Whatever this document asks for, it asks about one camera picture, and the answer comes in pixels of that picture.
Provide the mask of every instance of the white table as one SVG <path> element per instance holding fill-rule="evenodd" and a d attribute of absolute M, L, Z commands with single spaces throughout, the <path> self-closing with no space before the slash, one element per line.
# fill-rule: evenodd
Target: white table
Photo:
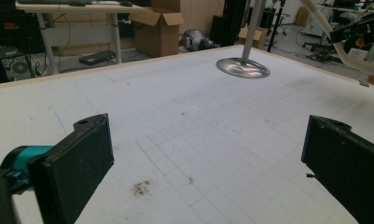
<path fill-rule="evenodd" d="M 52 74 L 60 71 L 55 63 L 52 48 L 54 46 L 72 46 L 92 43 L 114 42 L 116 49 L 116 62 L 121 63 L 119 29 L 117 13 L 135 13 L 142 10 L 141 7 L 123 7 L 120 5 L 96 4 L 85 7 L 70 7 L 68 5 L 34 5 L 20 4 L 16 2 L 16 8 L 26 12 L 36 13 L 45 49 L 49 58 Z M 111 13 L 112 25 L 108 27 L 89 28 L 47 28 L 43 13 Z"/>
<path fill-rule="evenodd" d="M 356 223 L 300 161 L 309 115 L 374 143 L 374 87 L 252 49 L 263 79 L 229 76 L 213 49 L 0 84 L 0 163 L 14 147 L 54 145 L 108 113 L 115 165 L 77 223 Z M 149 193 L 133 185 L 150 181 Z M 15 196 L 41 223 L 35 196 Z"/>

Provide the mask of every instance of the floor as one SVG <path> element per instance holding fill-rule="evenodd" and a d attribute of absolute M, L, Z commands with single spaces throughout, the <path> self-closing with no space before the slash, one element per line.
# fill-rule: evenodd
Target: floor
<path fill-rule="evenodd" d="M 271 53 L 283 56 L 285 58 L 298 61 L 301 63 L 305 63 L 314 67 L 318 67 L 321 69 L 324 69 L 326 71 L 330 71 L 336 74 L 340 74 L 352 79 L 356 80 L 366 80 L 367 75 L 361 73 L 360 71 L 357 71 L 355 69 L 352 69 L 350 67 L 347 67 L 346 65 L 342 63 L 337 63 L 334 61 L 326 61 L 326 62 L 318 62 L 314 58 L 314 54 L 316 52 L 311 52 L 308 48 L 303 48 L 303 44 L 305 42 L 308 43 L 318 43 L 320 41 L 320 38 L 317 36 L 310 36 L 310 35 L 304 35 L 300 32 L 300 30 L 303 27 L 301 26 L 295 26 L 293 24 L 284 25 L 283 27 L 279 28 L 278 34 L 275 36 L 273 45 L 271 48 Z M 268 35 L 266 38 L 266 43 L 264 46 L 264 50 L 268 49 L 269 43 L 270 43 L 271 35 Z M 180 53 L 187 53 L 188 51 L 184 48 L 180 48 Z M 56 56 L 56 60 L 61 61 L 60 64 L 60 71 L 62 73 L 77 71 L 77 70 L 83 70 L 88 69 L 92 67 L 98 67 L 98 66 L 106 66 L 109 64 L 114 64 L 113 61 L 105 62 L 105 63 L 98 63 L 94 66 L 89 66 L 82 64 L 78 61 L 78 58 L 82 55 L 78 56 L 68 56 L 68 57 L 60 57 Z M 145 59 L 149 59 L 150 57 L 139 53 L 135 49 L 124 49 L 122 51 L 122 61 L 124 63 L 128 62 L 135 62 L 135 61 L 141 61 Z M 39 65 L 37 72 L 42 73 L 42 76 L 51 74 L 50 67 L 44 68 L 42 64 L 44 64 L 44 54 L 36 54 L 32 56 L 33 62 L 38 62 Z"/>

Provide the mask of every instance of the cable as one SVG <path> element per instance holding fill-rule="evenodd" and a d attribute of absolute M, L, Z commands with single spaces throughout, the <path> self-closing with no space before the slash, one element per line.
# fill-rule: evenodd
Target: cable
<path fill-rule="evenodd" d="M 33 73 L 33 68 L 32 68 L 32 55 L 30 52 L 32 52 L 32 38 L 29 37 L 29 49 L 27 50 L 29 53 L 27 54 L 27 63 L 29 66 L 29 71 L 30 71 L 30 78 L 35 77 L 35 74 Z"/>
<path fill-rule="evenodd" d="M 320 9 L 321 13 L 323 13 L 324 9 L 326 9 L 326 7 L 323 7 L 322 9 Z M 312 22 L 314 21 L 314 17 L 309 17 L 309 18 L 311 18 L 311 19 L 308 21 L 308 23 L 306 23 L 305 26 L 304 26 L 302 29 L 300 29 L 300 31 L 299 31 L 299 32 L 297 33 L 297 35 L 295 36 L 295 42 L 296 42 L 297 45 L 300 46 L 300 47 L 303 47 L 303 45 L 300 45 L 300 44 L 298 43 L 298 36 L 302 33 L 302 30 L 303 30 L 306 26 L 308 26 L 310 23 L 312 23 Z"/>
<path fill-rule="evenodd" d="M 44 74 L 44 72 L 47 70 L 47 53 L 46 52 L 44 54 L 44 69 L 41 72 L 38 71 L 39 65 L 40 65 L 40 62 L 35 62 L 34 73 L 36 76 L 41 77 L 42 74 Z"/>
<path fill-rule="evenodd" d="M 135 58 L 135 57 L 140 56 L 140 55 L 145 56 L 145 57 L 142 58 L 142 59 L 133 59 L 133 60 L 131 60 L 132 58 Z M 122 61 L 123 61 L 124 63 L 129 63 L 129 62 L 142 61 L 142 60 L 146 60 L 146 59 L 150 59 L 150 57 L 147 57 L 146 55 L 144 55 L 144 54 L 142 54 L 142 53 L 138 53 L 138 54 L 133 55 L 133 56 L 131 56 L 131 57 L 129 57 L 129 58 L 125 58 L 125 59 L 122 58 Z"/>
<path fill-rule="evenodd" d="M 107 14 L 106 16 L 106 21 L 105 21 L 105 25 L 108 26 L 108 21 L 112 18 L 109 18 L 109 14 Z M 108 66 L 110 64 L 110 60 L 113 58 L 112 55 L 111 55 L 111 42 L 108 42 L 107 43 L 107 52 L 108 52 L 108 55 L 107 55 L 107 64 L 105 66 Z"/>
<path fill-rule="evenodd" d="M 276 48 L 276 47 L 274 47 L 275 49 L 277 49 L 277 50 L 279 50 L 279 51 L 281 51 L 281 52 L 283 52 L 283 53 L 287 53 L 287 54 L 303 54 L 303 52 L 299 52 L 299 51 L 287 51 L 287 50 L 285 50 L 285 49 L 279 49 L 279 48 Z"/>
<path fill-rule="evenodd" d="M 313 62 L 316 62 L 316 63 L 320 63 L 320 65 L 316 66 L 317 68 L 320 68 L 322 67 L 324 64 L 325 64 L 325 58 L 326 56 L 324 56 L 323 54 L 321 54 L 322 52 L 318 52 L 318 53 L 314 53 L 314 54 L 311 54 L 311 55 L 307 55 L 305 53 L 302 53 L 302 52 L 297 52 L 295 54 L 296 57 L 298 58 L 306 58 L 306 59 L 309 59 Z"/>
<path fill-rule="evenodd" d="M 62 14 L 61 14 L 60 16 L 56 17 L 56 18 L 53 19 L 52 21 L 48 21 L 47 23 L 55 22 L 56 20 L 60 19 L 61 17 L 65 17 L 65 15 L 67 14 L 67 13 L 65 13 L 65 12 L 61 12 L 61 13 L 62 13 Z"/>
<path fill-rule="evenodd" d="M 67 22 L 67 26 L 68 26 L 68 40 L 67 40 L 67 44 L 64 46 L 64 48 L 62 49 L 62 52 L 59 54 L 59 65 L 58 65 L 58 71 L 60 72 L 61 71 L 61 64 L 62 64 L 62 54 L 64 53 L 64 51 L 68 48 L 68 46 L 70 45 L 70 42 L 71 42 L 71 24 L 70 22 L 67 20 L 67 17 L 65 16 L 66 13 L 63 13 L 62 10 L 61 10 L 61 5 L 62 3 L 59 4 L 58 6 L 58 10 L 61 14 L 63 14 L 64 16 L 64 19 L 65 21 Z"/>

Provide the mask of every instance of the metal rod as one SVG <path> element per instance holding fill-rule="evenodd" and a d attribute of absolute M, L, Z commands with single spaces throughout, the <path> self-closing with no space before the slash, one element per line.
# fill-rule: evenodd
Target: metal rod
<path fill-rule="evenodd" d="M 259 21 L 259 11 L 262 6 L 265 6 L 265 0 L 256 0 L 254 3 L 253 13 L 251 15 L 250 23 L 248 24 L 248 33 L 245 39 L 244 49 L 242 50 L 242 64 L 245 65 L 248 62 L 250 56 L 251 47 L 253 46 L 254 35 L 256 33 L 256 26 Z"/>
<path fill-rule="evenodd" d="M 116 62 L 122 63 L 122 57 L 120 52 L 120 40 L 119 40 L 119 27 L 118 27 L 118 14 L 112 13 L 113 19 L 113 39 L 115 44 Z"/>
<path fill-rule="evenodd" d="M 258 21 L 256 23 L 256 26 L 260 26 L 261 25 L 263 12 L 265 11 L 265 5 L 266 5 L 266 0 L 264 0 L 264 2 L 262 4 L 262 8 L 259 10 L 259 19 L 258 19 Z"/>
<path fill-rule="evenodd" d="M 244 27 L 248 22 L 248 15 L 250 14 L 250 5 L 251 5 L 251 0 L 247 0 L 247 3 L 245 4 L 245 9 L 244 9 L 244 15 L 242 18 L 242 27 Z"/>

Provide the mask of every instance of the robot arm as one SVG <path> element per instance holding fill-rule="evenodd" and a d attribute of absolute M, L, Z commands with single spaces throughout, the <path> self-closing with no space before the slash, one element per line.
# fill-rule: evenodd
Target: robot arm
<path fill-rule="evenodd" d="M 312 0 L 300 0 L 302 4 L 311 12 L 314 18 L 320 23 L 320 26 L 323 28 L 324 32 L 328 36 L 331 36 L 333 32 L 332 27 L 327 22 L 326 18 L 323 16 L 320 10 L 318 10 L 317 6 L 314 4 Z M 374 63 L 364 62 L 352 57 L 349 57 L 343 49 L 341 43 L 334 43 L 333 46 L 335 47 L 336 52 L 338 53 L 341 61 L 346 64 L 347 66 L 357 69 L 361 72 L 368 73 L 370 75 L 374 75 Z"/>
<path fill-rule="evenodd" d="M 54 147 L 17 147 L 0 166 L 0 223 L 19 223 L 13 194 L 34 188 L 45 223 L 74 223 L 114 164 L 107 115 L 74 124 Z"/>

